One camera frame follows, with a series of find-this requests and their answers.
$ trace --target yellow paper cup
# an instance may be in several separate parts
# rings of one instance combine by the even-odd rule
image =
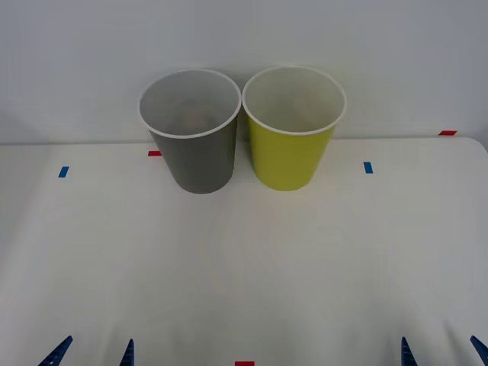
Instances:
[[[254,170],[278,191],[302,188],[313,177],[347,98],[330,75],[304,66],[279,66],[244,87]]]

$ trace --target white table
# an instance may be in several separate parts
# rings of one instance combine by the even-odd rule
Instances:
[[[278,192],[245,147],[220,191],[149,144],[0,147],[0,363],[482,365],[488,154],[465,138],[334,140]],[[365,174],[363,162],[374,174]],[[66,178],[60,169],[69,166]]]

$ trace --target cup rim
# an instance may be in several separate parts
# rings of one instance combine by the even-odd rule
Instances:
[[[308,70],[308,71],[316,72],[317,74],[320,74],[321,76],[324,76],[327,79],[329,79],[337,87],[337,89],[341,92],[342,99],[344,100],[344,104],[342,106],[341,114],[331,124],[328,124],[325,127],[319,128],[318,130],[312,130],[312,131],[306,131],[306,132],[291,132],[291,131],[279,130],[278,128],[270,127],[267,124],[264,124],[263,122],[261,122],[248,109],[248,106],[247,106],[247,103],[246,103],[246,92],[248,90],[249,85],[251,85],[251,83],[255,79],[257,79],[259,76],[261,76],[261,75],[263,75],[263,74],[265,74],[267,72],[270,72],[270,71],[273,71],[273,70],[276,70],[276,69],[303,69],[303,70]],[[347,96],[345,94],[344,88],[331,75],[329,75],[328,73],[326,73],[324,71],[321,71],[321,70],[318,70],[318,69],[314,69],[313,67],[309,67],[309,66],[299,66],[299,65],[272,66],[272,67],[268,67],[267,69],[264,69],[264,70],[258,72],[253,77],[251,77],[249,79],[249,81],[247,81],[246,86],[244,86],[244,89],[242,90],[242,106],[244,107],[244,110],[246,111],[246,113],[248,114],[248,116],[250,116],[253,121],[255,121],[259,126],[265,128],[266,130],[270,130],[272,132],[280,133],[282,135],[309,136],[309,135],[317,135],[318,133],[322,133],[324,131],[330,130],[331,128],[333,128],[334,126],[336,126],[339,123],[339,121],[344,117],[344,114],[345,114],[345,112],[347,110],[347,107],[348,107],[348,98],[347,98]]]
[[[161,81],[161,80],[163,80],[163,79],[165,79],[165,78],[167,78],[169,76],[172,76],[172,75],[175,75],[175,74],[179,74],[180,72],[188,72],[188,71],[209,72],[211,74],[218,75],[219,77],[225,78],[227,81],[229,81],[231,83],[231,85],[235,88],[236,92],[237,92],[238,102],[237,102],[236,110],[232,113],[232,115],[230,116],[230,118],[228,120],[226,120],[222,124],[218,125],[217,127],[213,128],[212,130],[204,131],[204,132],[201,132],[201,133],[194,133],[192,135],[173,135],[171,133],[164,133],[164,132],[161,132],[161,131],[157,130],[156,128],[153,128],[150,125],[148,125],[148,123],[144,120],[143,115],[140,113],[140,103],[143,100],[143,97],[146,94],[147,90],[149,88],[151,88],[151,86],[153,86],[157,82],[159,82],[159,81]],[[175,72],[170,72],[170,73],[167,73],[167,74],[163,75],[162,77],[158,78],[155,81],[151,81],[143,89],[143,91],[140,93],[139,100],[137,102],[137,114],[138,114],[139,120],[142,122],[142,124],[148,130],[150,130],[151,132],[154,132],[155,134],[160,135],[160,136],[163,136],[163,137],[168,137],[169,139],[188,140],[188,139],[194,139],[194,138],[197,138],[197,137],[203,137],[203,136],[206,136],[206,135],[210,135],[210,134],[212,134],[214,132],[217,132],[218,130],[222,130],[225,126],[227,126],[228,124],[230,124],[234,120],[234,118],[236,118],[237,114],[239,113],[239,110],[241,109],[241,106],[242,106],[242,93],[241,93],[241,90],[239,89],[239,86],[237,86],[236,82],[234,82],[229,76],[224,75],[223,73],[218,72],[218,71],[215,71],[215,70],[212,70],[212,69],[190,68],[190,69],[182,69],[182,70],[178,70],[178,71],[175,71]]]

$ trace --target red tape marker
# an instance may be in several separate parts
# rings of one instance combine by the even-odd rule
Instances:
[[[439,136],[454,136],[456,134],[456,130],[443,130],[439,134]]]

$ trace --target gray paper cup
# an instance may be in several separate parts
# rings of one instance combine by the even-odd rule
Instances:
[[[210,193],[230,180],[241,103],[236,83],[207,69],[172,73],[144,91],[140,119],[180,187]]]

